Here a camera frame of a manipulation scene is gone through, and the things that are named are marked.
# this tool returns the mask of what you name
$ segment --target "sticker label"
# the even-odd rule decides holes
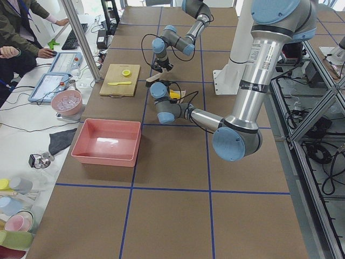
[[[259,58],[259,54],[262,49],[262,46],[263,46],[262,44],[257,44],[257,43],[252,44],[252,48],[250,49],[250,54],[248,58],[249,64],[256,65],[256,63],[258,62],[258,58]]]
[[[271,70],[270,66],[271,66],[271,63],[272,63],[273,54],[274,54],[274,46],[270,45],[270,48],[268,49],[268,53],[267,53],[266,59],[265,59],[261,69]]]
[[[260,93],[267,93],[268,90],[270,89],[269,85],[260,85],[260,84],[247,82],[244,80],[240,81],[239,86],[241,87],[241,89],[260,92]]]

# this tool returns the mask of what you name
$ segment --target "jacket sleeve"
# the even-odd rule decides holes
[[[49,16],[49,12],[45,10],[36,0],[30,0],[30,10],[43,19]]]
[[[39,48],[28,42],[19,33],[15,32],[15,28],[11,25],[10,21],[3,14],[0,9],[0,37],[3,38],[2,42],[17,47],[21,50],[30,51],[35,57],[38,56]]]

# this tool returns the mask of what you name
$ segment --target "person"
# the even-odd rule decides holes
[[[0,47],[0,107],[10,95],[13,73],[22,77],[36,66],[35,56],[25,50],[13,46]]]
[[[52,58],[53,51],[43,48],[30,28],[29,10],[59,26],[68,23],[68,19],[58,21],[36,0],[0,0],[0,46],[13,46],[35,57]]]

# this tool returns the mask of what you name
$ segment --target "ice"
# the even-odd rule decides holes
[[[57,102],[58,111],[67,111],[76,107],[80,102],[80,97],[70,94],[68,97],[63,97],[61,101]]]

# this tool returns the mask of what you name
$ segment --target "pink cup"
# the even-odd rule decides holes
[[[30,220],[21,215],[14,215],[5,224],[7,231],[28,231],[31,227]]]

